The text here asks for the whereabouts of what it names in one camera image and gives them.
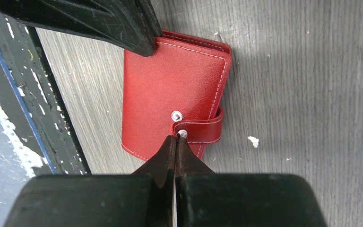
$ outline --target black painted edge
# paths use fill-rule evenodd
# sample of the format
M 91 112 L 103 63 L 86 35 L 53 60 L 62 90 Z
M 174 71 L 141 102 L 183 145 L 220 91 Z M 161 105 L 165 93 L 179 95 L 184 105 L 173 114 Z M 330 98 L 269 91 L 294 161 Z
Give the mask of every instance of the black painted edge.
M 0 52 L 9 68 L 9 76 L 18 88 L 15 95 L 21 95 L 32 116 L 37 139 L 41 138 L 43 149 L 52 162 L 53 172 L 90 174 L 35 28 L 24 26 L 0 13 Z M 10 106 L 1 106 L 7 113 L 12 111 Z

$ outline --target white stitching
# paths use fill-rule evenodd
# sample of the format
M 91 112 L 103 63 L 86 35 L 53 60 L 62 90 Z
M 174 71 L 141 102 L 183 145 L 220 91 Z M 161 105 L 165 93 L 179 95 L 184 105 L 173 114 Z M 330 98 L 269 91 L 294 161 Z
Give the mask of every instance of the white stitching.
M 219 92 L 219 87 L 220 87 L 220 84 L 221 84 L 221 82 L 222 82 L 222 77 L 223 77 L 223 75 L 224 75 L 224 73 L 225 73 L 225 69 L 226 69 L 226 65 L 227 65 L 227 61 L 226 61 L 226 59 L 224 59 L 224 58 L 222 58 L 222 57 L 214 56 L 214 55 L 211 55 L 211 54 L 208 54 L 208 53 L 203 53 L 203 52 L 195 51 L 195 50 L 192 50 L 192 49 L 189 49 L 189 48 L 185 48 L 185 47 L 182 47 L 182 46 L 177 46 L 177 45 L 173 45 L 173 44 L 167 44 L 167 43 L 163 43 L 163 42 L 158 42 L 158 43 L 159 43 L 159 44 L 165 44 L 165 45 L 170 45 L 170 46 L 179 47 L 179 48 L 182 48 L 182 49 L 185 49 L 185 50 L 188 50 L 188 51 L 193 51 L 193 52 L 201 53 L 201 54 L 204 54 L 204 55 L 212 56 L 212 57 L 214 57 L 214 58 L 220 58 L 220 59 L 222 59 L 222 60 L 224 60 L 224 61 L 225 61 L 225 64 L 224 64 L 224 66 L 223 66 L 223 71 L 222 71 L 222 74 L 221 74 L 221 76 L 220 76 L 219 84 L 218 84 L 218 87 L 217 87 L 217 89 L 216 89 L 215 98 L 214 98 L 214 101 L 212 102 L 212 108 L 211 108 L 211 111 L 209 112 L 209 117 L 208 117 L 208 119 L 209 119 L 209 118 L 211 118 L 212 111 L 214 110 L 214 105 L 215 105 L 216 97 L 217 97 L 217 94 L 218 94 L 218 92 Z M 143 159 L 145 159 L 146 161 L 148 160 L 148 158 L 146 158 L 146 157 L 144 157 L 144 156 L 141 156 L 141 155 L 139 155 L 139 154 L 136 154 L 136 153 L 134 153 L 133 151 L 131 151 L 130 149 L 128 149 L 128 148 L 127 148 L 127 147 L 126 147 L 123 143 L 121 143 L 121 144 L 122 144 L 123 148 L 125 148 L 127 151 L 131 152 L 132 154 L 135 154 L 135 155 L 137 155 L 137 156 L 139 156 L 139 157 L 142 157 L 142 158 L 143 158 Z M 200 145 L 200 146 L 199 146 L 197 156 L 199 156 L 199 152 L 201 151 L 201 146 L 202 146 L 202 145 Z
M 195 43 L 198 43 L 198 44 L 204 44 L 204 45 L 208 45 L 208 46 L 214 46 L 214 47 L 217 47 L 217 48 L 221 49 L 223 52 L 225 52 L 225 50 L 222 47 L 217 46 L 217 45 L 207 44 L 207 43 L 198 42 L 198 41 L 190 40 L 190 39 L 183 39 L 183 38 L 177 37 L 177 36 L 171 36 L 171 35 L 165 35 L 165 34 L 163 34 L 163 36 L 167 36 L 167 37 L 171 37 L 171 38 L 176 38 L 176 39 L 181 39 L 181 40 L 187 40 L 187 41 L 195 42 Z
M 198 154 L 197 154 L 197 157 L 199 157 L 199 152 L 201 151 L 201 146 L 202 146 L 202 145 L 200 145 L 200 146 L 199 146 L 199 148 L 198 148 Z
M 189 143 L 213 143 L 213 142 L 217 142 L 218 140 L 220 140 L 220 137 L 216 140 L 213 140 L 211 142 L 189 142 Z
M 201 53 L 201 54 L 209 55 L 209 56 L 212 56 L 212 57 L 214 57 L 214 58 L 220 58 L 220 59 L 222 59 L 222 60 L 224 60 L 224 61 L 225 61 L 225 64 L 224 64 L 224 66 L 223 66 L 223 71 L 222 71 L 222 74 L 221 74 L 220 79 L 219 79 L 219 84 L 218 84 L 218 87 L 217 87 L 217 89 L 216 89 L 215 98 L 214 98 L 214 101 L 212 102 L 212 108 L 211 108 L 211 111 L 209 112 L 209 116 L 208 116 L 208 119 L 209 119 L 209 118 L 211 118 L 212 111 L 214 110 L 214 107 L 215 107 L 215 101 L 216 101 L 216 98 L 217 98 L 218 93 L 219 93 L 220 84 L 222 83 L 223 75 L 225 74 L 226 65 L 227 65 L 227 61 L 226 61 L 226 59 L 224 59 L 224 58 L 222 58 L 222 57 L 214 56 L 214 55 L 211 55 L 211 54 L 208 54 L 208 53 L 203 53 L 203 52 L 195 51 L 195 50 L 188 49 L 188 48 L 185 48 L 185 47 L 181 47 L 181 46 L 173 45 L 173 44 L 167 44 L 167 43 L 162 43 L 162 42 L 158 42 L 158 43 L 159 43 L 159 44 L 170 45 L 170 46 L 175 46 L 175 47 L 179 47 L 179 48 L 182 48 L 182 49 L 185 49 L 185 50 L 189 50 L 189 51 L 193 51 L 193 52 L 197 52 L 197 53 Z
M 148 158 L 141 156 L 139 154 L 134 153 L 133 151 L 131 151 L 130 149 L 128 149 L 123 143 L 121 143 L 121 145 L 123 146 L 124 149 L 126 149 L 127 151 L 131 152 L 132 154 L 137 155 L 138 157 L 142 157 L 143 159 L 145 159 L 146 161 L 148 161 Z
M 202 122 L 181 122 L 181 123 L 178 123 L 177 125 L 173 126 L 173 131 L 176 130 L 176 127 L 179 126 L 179 125 L 182 125 L 182 124 L 215 124 L 215 123 L 218 123 L 219 121 L 221 121 L 223 119 L 223 116 L 217 120 L 216 122 L 209 122 L 209 123 L 202 123 Z

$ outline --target wallet strap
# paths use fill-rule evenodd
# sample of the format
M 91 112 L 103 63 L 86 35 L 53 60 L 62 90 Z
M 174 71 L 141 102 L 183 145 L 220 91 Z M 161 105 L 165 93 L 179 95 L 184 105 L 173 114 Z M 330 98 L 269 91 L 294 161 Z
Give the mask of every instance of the wallet strap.
M 218 107 L 215 118 L 209 120 L 181 120 L 172 125 L 172 133 L 186 130 L 187 142 L 193 144 L 213 144 L 220 140 L 222 132 L 223 109 Z

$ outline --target blue stripe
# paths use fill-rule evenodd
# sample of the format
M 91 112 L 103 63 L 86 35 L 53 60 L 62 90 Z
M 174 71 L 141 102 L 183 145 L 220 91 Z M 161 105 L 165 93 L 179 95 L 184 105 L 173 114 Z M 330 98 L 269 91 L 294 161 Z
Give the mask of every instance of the blue stripe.
M 23 110 L 24 115 L 27 118 L 28 123 L 30 124 L 31 130 L 33 131 L 33 134 L 35 136 L 35 138 L 37 139 L 38 145 L 41 148 L 41 151 L 43 152 L 44 157 L 46 158 L 47 162 L 48 162 L 48 166 L 51 169 L 52 173 L 55 174 L 56 170 L 53 167 L 52 161 L 49 159 L 48 153 L 46 152 L 45 146 L 41 140 L 40 134 L 37 131 L 37 128 L 34 125 L 33 119 L 31 119 L 30 114 L 28 113 L 28 109 L 26 107 L 26 104 L 24 103 L 19 90 L 17 89 L 17 86 L 15 84 L 15 81 L 13 79 L 13 76 L 11 75 L 11 73 L 9 72 L 9 68 L 6 65 L 5 60 L 2 58 L 2 54 L 0 53 L 0 65 L 3 68 L 3 71 L 6 74 L 6 77 L 9 79 L 9 83 L 12 86 L 13 91 L 15 92 L 16 98 L 20 103 L 21 109 Z

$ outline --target white debris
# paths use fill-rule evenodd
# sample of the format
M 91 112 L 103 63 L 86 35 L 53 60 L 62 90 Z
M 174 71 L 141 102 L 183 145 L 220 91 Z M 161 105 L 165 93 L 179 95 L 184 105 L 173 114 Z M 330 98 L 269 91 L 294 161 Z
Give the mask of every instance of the white debris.
M 13 34 L 12 27 L 10 26 L 9 22 L 6 22 L 6 24 L 8 25 L 10 35 L 11 35 L 11 36 L 12 36 L 12 38 L 14 39 L 14 38 L 15 38 L 15 35 Z
M 41 108 L 41 112 L 45 115 L 45 111 L 43 110 L 43 107 L 40 105 L 40 104 L 38 104 L 39 106 L 40 106 L 40 108 Z
M 252 142 L 252 146 L 254 148 L 258 148 L 258 145 L 259 145 L 259 139 L 253 137 L 253 136 L 249 136 L 247 137 L 247 139 L 249 139 L 251 142 Z
M 44 94 L 44 92 L 43 92 L 43 89 L 42 89 L 42 87 L 41 87 L 41 85 L 40 85 L 40 81 L 38 80 L 37 74 L 33 71 L 33 69 L 31 69 L 31 72 L 32 72 L 32 74 L 33 74 L 33 76 L 34 76 L 35 81 L 37 82 L 38 89 L 40 89 L 41 96 L 43 97 L 44 101 L 45 101 L 46 103 L 48 103 L 48 101 L 46 100 L 45 94 Z

